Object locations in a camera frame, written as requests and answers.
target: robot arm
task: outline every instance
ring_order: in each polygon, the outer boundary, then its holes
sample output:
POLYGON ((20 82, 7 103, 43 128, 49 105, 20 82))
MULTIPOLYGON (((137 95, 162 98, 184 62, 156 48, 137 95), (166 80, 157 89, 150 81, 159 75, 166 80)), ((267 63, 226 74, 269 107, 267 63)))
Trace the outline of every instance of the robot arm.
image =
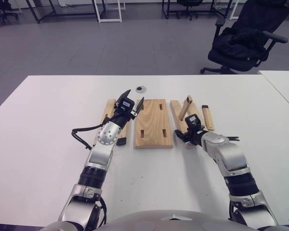
POLYGON ((96 145, 91 148, 79 181, 74 185, 58 221, 43 228, 42 231, 92 231, 96 229, 101 210, 101 207, 96 204, 97 201, 101 202, 105 216, 106 210, 101 198, 101 188, 111 162, 112 149, 126 123, 137 117, 144 100, 142 98, 134 111, 135 103, 127 97, 130 91, 120 96, 114 105, 114 115, 108 118, 99 129, 96 135, 96 145))
POLYGON ((278 225, 240 148, 228 137, 202 130, 197 115, 191 115, 185 121, 188 131, 185 134, 175 132, 184 142, 200 145, 217 164, 229 190, 230 219, 255 229, 278 225))

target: chair wheel base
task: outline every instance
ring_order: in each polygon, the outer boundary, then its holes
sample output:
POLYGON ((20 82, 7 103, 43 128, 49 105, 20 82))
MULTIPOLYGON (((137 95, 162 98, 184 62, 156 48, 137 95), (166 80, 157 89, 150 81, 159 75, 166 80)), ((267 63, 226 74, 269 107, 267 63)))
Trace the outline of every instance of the chair wheel base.
POLYGON ((236 75, 237 74, 236 72, 232 71, 229 67, 226 67, 226 66, 222 66, 219 69, 204 67, 200 70, 200 73, 203 74, 205 71, 220 73, 221 75, 236 75))

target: desk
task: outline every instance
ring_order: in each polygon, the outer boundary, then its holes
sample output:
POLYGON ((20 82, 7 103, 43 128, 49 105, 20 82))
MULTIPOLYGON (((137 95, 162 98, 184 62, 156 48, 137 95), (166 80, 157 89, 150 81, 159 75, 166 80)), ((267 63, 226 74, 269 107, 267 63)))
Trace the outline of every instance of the desk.
MULTIPOLYGON (((29 76, 0 107, 0 223, 56 221, 88 156, 73 128, 100 122, 107 99, 132 89, 133 100, 208 104, 215 132, 239 136, 253 176, 280 224, 289 224, 289 104, 262 75, 29 76), (135 92, 147 87, 145 94, 135 92)), ((174 121, 169 110, 171 127, 174 121)), ((228 189, 201 148, 114 148, 102 187, 107 221, 150 209, 228 217, 228 189)), ((95 132, 82 133, 93 142, 95 132)))
MULTIPOLYGON (((222 17, 226 18, 227 15, 228 15, 228 12, 229 12, 229 10, 230 10, 230 6, 231 6, 231 4, 232 4, 232 0, 229 0, 225 13, 221 12, 220 10, 215 9, 215 8, 214 8, 214 3, 215 3, 215 0, 212 0, 211 6, 210 6, 210 10, 195 10, 195 11, 189 11, 189 12, 217 13, 217 14, 221 15, 222 17)), ((165 0, 162 1, 162 11, 163 11, 163 13, 164 13, 164 15, 165 15, 165 17, 166 17, 167 19, 169 19, 169 13, 184 12, 184 10, 181 10, 181 11, 178 11, 178 10, 171 11, 171 10, 170 10, 170 0, 167 1, 167 10, 165 11, 165 9, 164 9, 164 4, 165 4, 165 0)))
POLYGON ((289 71, 259 71, 289 103, 289 71))
MULTIPOLYGON (((35 21, 37 21, 37 23, 41 23, 41 21, 43 21, 45 18, 47 17, 57 17, 57 16, 77 16, 77 15, 96 15, 96 19, 98 18, 97 16, 97 12, 96 12, 96 8, 95 8, 95 3, 94 0, 92 0, 92 4, 93 4, 93 8, 94 8, 94 12, 93 13, 57 13, 57 11, 55 10, 54 6, 53 6, 53 2, 52 0, 48 0, 49 4, 52 8, 52 11, 50 13, 45 14, 44 16, 42 16, 41 18, 38 18, 38 16, 36 15, 31 3, 29 0, 26 0, 29 9, 31 10, 31 13, 35 19, 35 21)), ((104 0, 102 0, 102 4, 103 4, 103 11, 99 14, 99 17, 102 17, 102 15, 105 13, 105 3, 104 0)))

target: black office chair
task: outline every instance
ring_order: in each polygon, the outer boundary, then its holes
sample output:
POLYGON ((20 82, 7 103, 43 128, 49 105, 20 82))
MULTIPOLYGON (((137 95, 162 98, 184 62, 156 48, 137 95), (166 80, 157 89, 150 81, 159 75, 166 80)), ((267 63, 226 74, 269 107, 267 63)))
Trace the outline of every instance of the black office chair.
MULTIPOLYGON (((249 71, 254 66, 257 67, 261 62, 264 62, 270 50, 275 45, 276 42, 287 43, 288 39, 273 34, 273 32, 280 26, 280 24, 289 15, 289 7, 287 6, 269 6, 266 4, 261 4, 262 0, 248 0, 240 13, 238 20, 233 24, 232 28, 242 29, 242 28, 255 28, 260 30, 261 38, 257 40, 260 46, 264 46, 269 39, 272 40, 271 44, 268 46, 266 51, 262 54, 259 59, 250 60, 240 60, 234 59, 227 55, 224 55, 212 48, 208 54, 208 59, 221 64, 222 67, 219 69, 212 69, 204 67, 200 70, 203 74, 205 71, 217 72, 221 74, 236 74, 231 69, 236 71, 249 71)), ((225 19, 219 18, 216 21, 216 31, 214 39, 219 36, 221 27, 224 25, 225 19)))
POLYGON ((11 11, 11 10, 12 10, 12 7, 9 3, 9 0, 0 0, 0 17, 2 18, 4 23, 5 23, 5 20, 7 19, 7 16, 13 16, 15 17, 15 19, 18 19, 18 15, 16 13, 6 12, 6 11, 11 11))
POLYGON ((190 12, 188 9, 189 7, 192 7, 192 6, 199 6, 202 3, 202 1, 203 0, 177 0, 178 4, 186 7, 186 10, 182 12, 181 14, 179 14, 178 12, 176 13, 177 19, 180 19, 180 16, 183 14, 183 15, 186 15, 186 18, 189 16, 190 17, 189 20, 192 20, 193 19, 191 15, 192 13, 196 15, 196 18, 198 18, 197 12, 190 12))

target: round metal disc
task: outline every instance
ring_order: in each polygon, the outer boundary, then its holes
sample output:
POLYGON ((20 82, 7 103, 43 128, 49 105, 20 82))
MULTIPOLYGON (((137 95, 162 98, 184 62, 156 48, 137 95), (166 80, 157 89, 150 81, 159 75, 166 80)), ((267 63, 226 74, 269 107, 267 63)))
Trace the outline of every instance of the round metal disc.
POLYGON ((136 87, 136 92, 138 92, 140 94, 145 93, 146 92, 146 87, 145 86, 136 87))

